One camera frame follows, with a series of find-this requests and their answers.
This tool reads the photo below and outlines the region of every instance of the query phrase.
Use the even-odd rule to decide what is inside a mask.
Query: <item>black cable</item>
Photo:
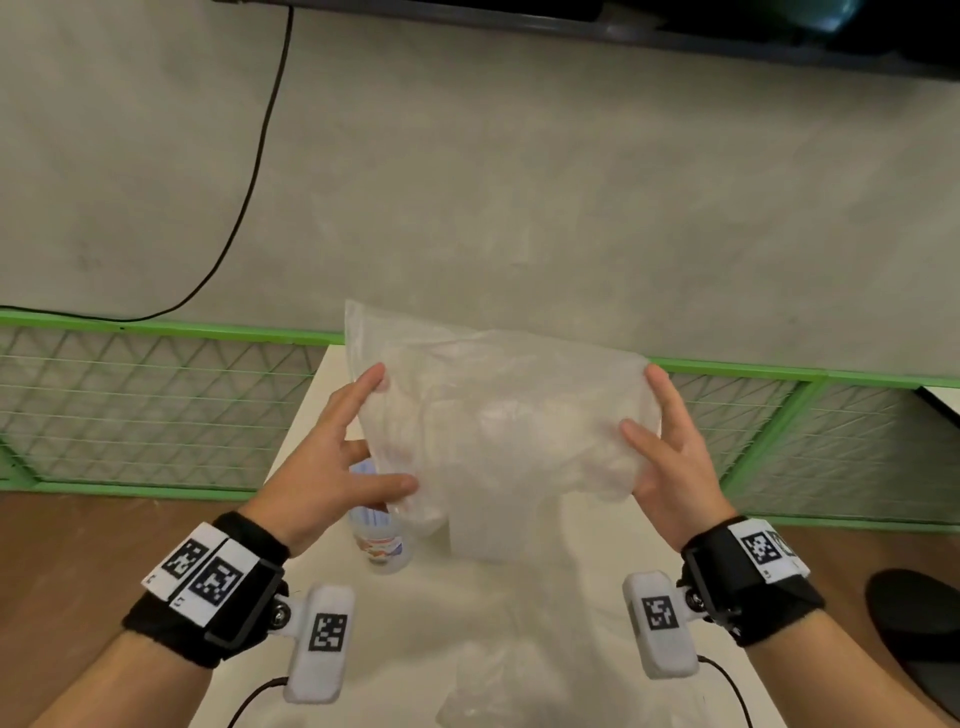
[[[247,195],[244,197],[243,205],[240,206],[240,213],[237,215],[236,222],[233,223],[233,230],[230,231],[230,235],[227,238],[227,244],[224,245],[224,249],[220,251],[220,255],[217,256],[217,261],[204,276],[204,279],[197,284],[196,288],[190,291],[190,293],[188,293],[186,297],[179,303],[174,303],[172,306],[164,308],[162,311],[158,311],[157,313],[152,313],[149,316],[137,316],[132,319],[112,319],[109,316],[91,316],[85,313],[70,313],[69,311],[55,311],[47,308],[28,308],[27,306],[22,305],[4,305],[2,303],[0,303],[0,309],[5,309],[8,311],[23,311],[25,313],[54,314],[57,316],[67,316],[71,319],[84,319],[85,321],[109,321],[114,324],[135,324],[139,321],[150,321],[150,319],[155,319],[159,316],[168,314],[171,311],[176,311],[178,308],[181,308],[189,303],[194,296],[200,293],[200,290],[207,285],[210,279],[213,278],[213,275],[220,268],[220,264],[223,263],[224,258],[227,257],[227,253],[229,253],[230,247],[233,245],[233,238],[235,238],[237,232],[239,232],[240,226],[243,224],[243,219],[247,214],[247,207],[250,205],[250,200],[253,197],[253,189],[256,187],[256,178],[260,174],[260,161],[263,159],[263,147],[267,142],[267,128],[270,126],[270,117],[274,113],[276,95],[280,91],[280,82],[283,80],[283,71],[286,69],[287,53],[290,50],[290,37],[293,34],[293,30],[294,9],[293,6],[287,6],[287,27],[283,34],[283,50],[280,52],[280,64],[276,69],[274,87],[270,92],[270,101],[267,102],[267,110],[263,114],[263,123],[260,125],[260,139],[256,144],[256,158],[253,161],[253,172],[250,176],[250,184],[247,186]]]
[[[730,677],[730,674],[724,670],[722,667],[713,662],[709,657],[704,657],[703,655],[697,655],[697,662],[706,663],[707,665],[713,665],[718,670],[720,674],[727,678],[727,682],[730,683],[730,687],[733,688],[733,692],[736,694],[736,699],[740,701],[740,707],[743,708],[743,716],[747,719],[747,728],[754,728],[754,722],[750,720],[750,711],[747,710],[747,702],[743,699],[743,695],[740,694],[740,688],[736,686],[736,683],[733,682],[733,678]]]
[[[240,707],[237,709],[237,712],[233,714],[233,717],[230,719],[230,723],[227,724],[227,728],[233,728],[236,725],[237,720],[240,719],[240,715],[244,712],[248,705],[253,703],[253,699],[260,695],[262,692],[268,688],[279,688],[281,685],[287,684],[287,678],[285,677],[275,677],[273,680],[268,680],[255,691],[247,695],[247,699],[244,700]]]

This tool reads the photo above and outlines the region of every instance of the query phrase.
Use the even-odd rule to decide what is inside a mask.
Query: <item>floor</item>
[[[0,495],[0,705],[23,728],[118,632],[138,581],[170,545],[212,519],[222,503]],[[909,683],[873,630],[863,605],[870,574],[923,570],[960,588],[960,536],[783,528],[813,569],[838,621]]]

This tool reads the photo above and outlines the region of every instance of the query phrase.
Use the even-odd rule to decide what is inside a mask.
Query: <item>bottle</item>
[[[368,458],[350,468],[353,473],[374,474],[376,468]],[[399,526],[390,514],[372,508],[351,508],[347,515],[353,540],[367,557],[375,573],[396,573],[410,563],[410,548],[403,542]]]

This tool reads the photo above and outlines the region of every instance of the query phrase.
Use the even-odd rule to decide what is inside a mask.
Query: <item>gray wall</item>
[[[134,315],[219,251],[285,10],[0,6],[0,291]],[[960,376],[960,86],[299,12],[181,320],[344,297],[650,354]]]

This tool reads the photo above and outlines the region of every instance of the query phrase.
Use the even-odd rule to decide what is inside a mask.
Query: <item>green metal railing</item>
[[[0,312],[0,491],[247,498],[325,348],[340,344],[331,332]],[[671,373],[725,491],[745,510],[781,524],[960,531],[960,457],[951,455],[960,430],[907,392],[960,379],[653,360]],[[901,420],[923,433],[903,440],[908,447],[892,430]],[[918,473],[923,502],[906,503],[909,482],[891,490],[887,481],[904,473]],[[844,478],[860,491],[846,493]],[[873,494],[875,481],[882,492]],[[809,512],[760,507],[776,504],[784,483]],[[874,495],[883,508],[850,512]]]

